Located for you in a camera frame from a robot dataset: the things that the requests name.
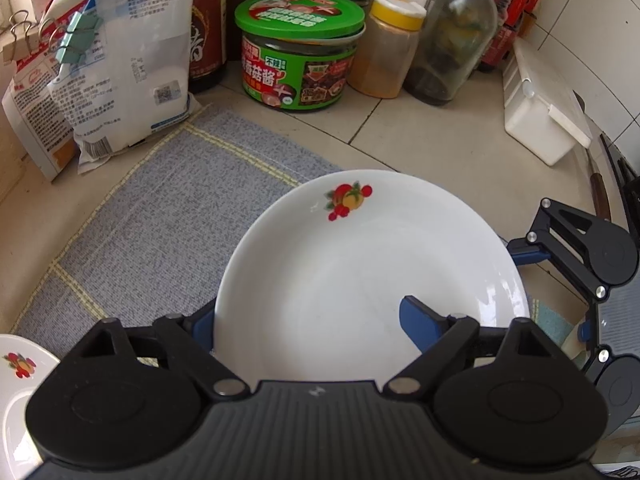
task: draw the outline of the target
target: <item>yellow lid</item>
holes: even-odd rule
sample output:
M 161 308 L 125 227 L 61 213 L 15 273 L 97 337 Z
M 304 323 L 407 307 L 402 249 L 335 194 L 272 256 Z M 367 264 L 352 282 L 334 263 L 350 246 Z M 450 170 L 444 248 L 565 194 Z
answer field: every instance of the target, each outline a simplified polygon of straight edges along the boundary
M 370 15 L 404 30 L 420 30 L 427 11 L 415 2 L 373 0 Z

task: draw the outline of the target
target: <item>gray cloth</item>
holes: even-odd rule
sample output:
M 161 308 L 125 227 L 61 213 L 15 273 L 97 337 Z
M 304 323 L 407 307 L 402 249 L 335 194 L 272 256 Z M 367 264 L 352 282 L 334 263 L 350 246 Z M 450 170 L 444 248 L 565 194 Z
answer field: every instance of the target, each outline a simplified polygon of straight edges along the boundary
M 200 131 L 181 126 L 54 260 L 14 333 L 62 357 L 103 316 L 135 326 L 191 314 L 215 297 L 271 203 L 339 171 L 226 109 L 208 107 L 192 124 Z

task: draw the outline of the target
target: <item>plate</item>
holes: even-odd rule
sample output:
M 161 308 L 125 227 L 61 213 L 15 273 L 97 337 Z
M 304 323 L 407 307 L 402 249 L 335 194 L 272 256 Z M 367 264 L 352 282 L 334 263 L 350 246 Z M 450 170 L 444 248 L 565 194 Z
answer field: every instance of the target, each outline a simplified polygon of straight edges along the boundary
M 216 358 L 259 380 L 382 386 L 418 355 L 400 327 L 413 295 L 483 326 L 529 315 L 500 238 L 462 200 L 380 170 L 322 176 L 270 206 L 220 283 Z
M 24 422 L 31 394 L 60 361 L 41 346 L 0 334 L 0 479 L 25 478 L 42 460 Z

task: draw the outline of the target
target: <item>countertop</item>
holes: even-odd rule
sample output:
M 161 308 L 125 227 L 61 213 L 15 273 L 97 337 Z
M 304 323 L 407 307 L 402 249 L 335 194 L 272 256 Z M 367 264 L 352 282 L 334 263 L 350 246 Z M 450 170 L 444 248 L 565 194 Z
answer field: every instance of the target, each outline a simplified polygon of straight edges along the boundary
M 550 168 L 505 133 L 500 73 L 473 74 L 443 108 L 405 92 L 394 100 L 379 100 L 345 88 L 332 107 L 287 114 L 247 97 L 239 63 L 230 62 L 222 84 L 197 99 L 228 106 L 345 170 L 386 168 L 429 180 L 468 203 L 504 239 L 526 233 L 544 197 L 593 212 L 583 148 L 576 147 Z M 597 126 L 591 121 L 590 126 L 598 137 Z M 72 162 L 53 183 L 28 162 L 25 177 L 0 203 L 0 333 L 17 319 L 50 261 L 152 146 L 139 145 L 81 176 Z M 591 153 L 603 174 L 612 221 L 626 228 L 599 139 Z M 584 315 L 584 302 L 548 263 L 521 267 L 520 272 L 527 292 L 570 322 Z

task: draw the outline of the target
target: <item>green binder clip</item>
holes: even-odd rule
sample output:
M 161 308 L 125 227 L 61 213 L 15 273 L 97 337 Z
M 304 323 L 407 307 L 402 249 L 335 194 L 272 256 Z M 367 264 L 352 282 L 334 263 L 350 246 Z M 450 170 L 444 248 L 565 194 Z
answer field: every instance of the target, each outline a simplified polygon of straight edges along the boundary
M 102 19 L 94 13 L 74 12 L 56 51 L 56 60 L 59 63 L 80 63 L 84 52 L 94 42 L 95 29 L 101 23 Z

